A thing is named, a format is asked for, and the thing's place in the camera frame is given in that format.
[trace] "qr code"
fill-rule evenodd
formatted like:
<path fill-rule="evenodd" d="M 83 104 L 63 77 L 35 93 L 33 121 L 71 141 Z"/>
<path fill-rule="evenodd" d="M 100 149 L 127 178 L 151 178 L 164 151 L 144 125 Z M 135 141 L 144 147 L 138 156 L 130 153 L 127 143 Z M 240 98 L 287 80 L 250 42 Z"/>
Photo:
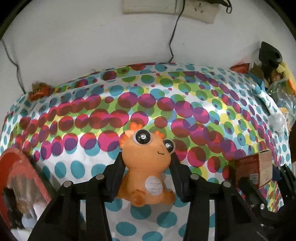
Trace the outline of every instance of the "qr code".
<path fill-rule="evenodd" d="M 253 184 L 258 184 L 259 183 L 259 174 L 258 173 L 250 174 L 250 181 Z"/>

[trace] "silver screw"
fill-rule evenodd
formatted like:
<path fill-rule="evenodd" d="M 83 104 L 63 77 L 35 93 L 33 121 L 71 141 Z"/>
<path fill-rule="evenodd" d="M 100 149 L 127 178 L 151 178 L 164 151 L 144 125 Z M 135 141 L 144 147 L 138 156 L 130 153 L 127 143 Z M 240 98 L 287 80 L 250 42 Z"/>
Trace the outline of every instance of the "silver screw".
<path fill-rule="evenodd" d="M 193 179 L 193 180 L 197 180 L 197 179 L 199 179 L 199 176 L 198 176 L 197 174 L 195 174 L 195 173 L 191 174 L 190 177 L 191 177 L 191 179 Z"/>
<path fill-rule="evenodd" d="M 105 176 L 103 174 L 96 175 L 97 180 L 103 180 L 104 178 L 105 178 Z"/>
<path fill-rule="evenodd" d="M 71 181 L 65 181 L 64 182 L 64 187 L 70 187 L 72 185 L 72 182 Z"/>
<path fill-rule="evenodd" d="M 231 183 L 225 181 L 225 182 L 223 182 L 223 186 L 229 188 L 229 187 L 231 187 Z"/>

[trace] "brown cardboard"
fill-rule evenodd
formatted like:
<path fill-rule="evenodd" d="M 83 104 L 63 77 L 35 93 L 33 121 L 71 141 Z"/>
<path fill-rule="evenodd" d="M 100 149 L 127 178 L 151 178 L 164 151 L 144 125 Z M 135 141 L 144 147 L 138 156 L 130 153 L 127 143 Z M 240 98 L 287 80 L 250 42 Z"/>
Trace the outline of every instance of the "brown cardboard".
<path fill-rule="evenodd" d="M 248 177 L 253 184 L 261 188 L 272 179 L 272 154 L 270 150 L 242 157 L 234 161 L 234 185 L 238 187 L 241 177 Z"/>

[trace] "white belly patch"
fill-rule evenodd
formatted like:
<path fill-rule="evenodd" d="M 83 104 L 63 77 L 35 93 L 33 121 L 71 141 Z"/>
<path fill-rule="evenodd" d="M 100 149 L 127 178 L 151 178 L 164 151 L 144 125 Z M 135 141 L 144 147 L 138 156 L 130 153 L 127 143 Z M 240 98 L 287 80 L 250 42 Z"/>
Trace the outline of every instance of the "white belly patch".
<path fill-rule="evenodd" d="M 161 181 L 155 176 L 149 176 L 145 180 L 145 187 L 152 196 L 158 196 L 163 191 Z"/>

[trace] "wall socket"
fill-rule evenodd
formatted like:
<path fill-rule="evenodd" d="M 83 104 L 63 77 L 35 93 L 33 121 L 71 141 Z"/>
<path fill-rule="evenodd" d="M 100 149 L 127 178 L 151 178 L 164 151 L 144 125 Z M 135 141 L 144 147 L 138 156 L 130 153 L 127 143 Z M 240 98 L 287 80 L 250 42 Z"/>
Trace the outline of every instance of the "wall socket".
<path fill-rule="evenodd" d="M 179 14 L 183 0 L 122 0 L 122 12 L 163 12 Z M 214 23 L 219 5 L 197 0 L 186 0 L 182 16 Z"/>

